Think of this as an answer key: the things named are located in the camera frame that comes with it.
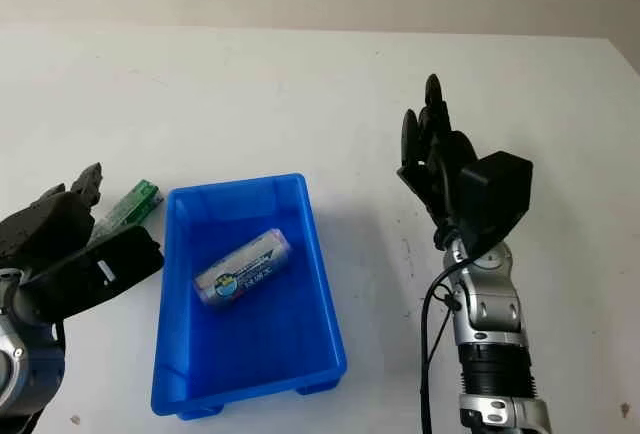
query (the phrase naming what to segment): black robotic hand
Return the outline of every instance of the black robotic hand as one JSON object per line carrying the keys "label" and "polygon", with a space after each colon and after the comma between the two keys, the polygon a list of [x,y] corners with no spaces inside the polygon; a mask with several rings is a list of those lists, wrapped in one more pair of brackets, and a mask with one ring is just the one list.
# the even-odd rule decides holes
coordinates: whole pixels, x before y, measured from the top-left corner
{"label": "black robotic hand", "polygon": [[30,433],[64,376],[63,321],[147,278],[164,262],[141,226],[87,245],[100,164],[0,223],[0,432]]}

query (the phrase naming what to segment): white tabletop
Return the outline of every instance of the white tabletop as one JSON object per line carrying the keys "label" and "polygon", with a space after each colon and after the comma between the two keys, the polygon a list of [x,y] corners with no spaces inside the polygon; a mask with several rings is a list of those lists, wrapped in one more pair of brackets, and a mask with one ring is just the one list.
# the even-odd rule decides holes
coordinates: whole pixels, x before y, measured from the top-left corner
{"label": "white tabletop", "polygon": [[[508,241],[554,430],[637,432],[640,78],[607,41],[21,26],[0,30],[0,214],[95,161],[98,216],[141,178],[167,192],[301,172],[349,361],[332,391],[157,417],[158,273],[69,319],[65,379],[36,433],[416,432],[419,298],[442,256],[395,170],[431,72],[480,155],[534,162]],[[435,433],[463,431],[451,334],[433,365]]]}

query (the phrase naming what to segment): cylindrical battery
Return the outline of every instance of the cylindrical battery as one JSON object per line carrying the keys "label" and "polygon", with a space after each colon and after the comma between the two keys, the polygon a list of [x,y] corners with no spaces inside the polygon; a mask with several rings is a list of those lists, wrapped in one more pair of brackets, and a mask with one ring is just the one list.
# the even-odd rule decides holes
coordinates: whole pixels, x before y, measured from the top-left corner
{"label": "cylindrical battery", "polygon": [[194,279],[202,301],[223,306],[282,268],[291,246],[280,229],[270,229],[233,251]]}

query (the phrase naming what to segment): silver robotic arm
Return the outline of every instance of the silver robotic arm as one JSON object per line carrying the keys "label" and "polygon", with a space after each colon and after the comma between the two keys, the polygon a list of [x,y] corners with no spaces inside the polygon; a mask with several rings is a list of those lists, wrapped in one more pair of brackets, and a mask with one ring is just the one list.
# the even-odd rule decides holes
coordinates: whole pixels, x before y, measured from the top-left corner
{"label": "silver robotic arm", "polygon": [[[445,251],[445,270],[429,286],[422,308],[424,434],[432,432],[429,366],[452,311],[464,381],[461,423],[473,434],[551,433],[546,405],[536,399],[511,252],[503,242],[529,209],[532,173],[533,163],[506,152],[478,158],[465,134],[451,128],[440,82],[429,76],[419,116],[409,110],[404,117],[398,170],[436,225],[436,248]],[[449,294],[438,297],[438,287]],[[432,299],[445,302],[449,312],[430,349]]]}
{"label": "silver robotic arm", "polygon": [[[465,259],[462,241],[454,240],[445,267]],[[459,306],[453,323],[465,391],[460,395],[460,420],[474,433],[502,428],[551,434],[547,406],[535,397],[512,264],[511,251],[501,242],[450,276]]]}

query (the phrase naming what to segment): small debris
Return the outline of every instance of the small debris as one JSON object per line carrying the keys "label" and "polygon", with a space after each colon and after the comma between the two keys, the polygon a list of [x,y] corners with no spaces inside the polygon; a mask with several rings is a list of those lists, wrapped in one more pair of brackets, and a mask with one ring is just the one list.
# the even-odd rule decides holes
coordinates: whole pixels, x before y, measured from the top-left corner
{"label": "small debris", "polygon": [[622,418],[626,419],[629,415],[629,411],[631,410],[631,404],[628,402],[623,402],[620,404],[620,412],[622,413]]}

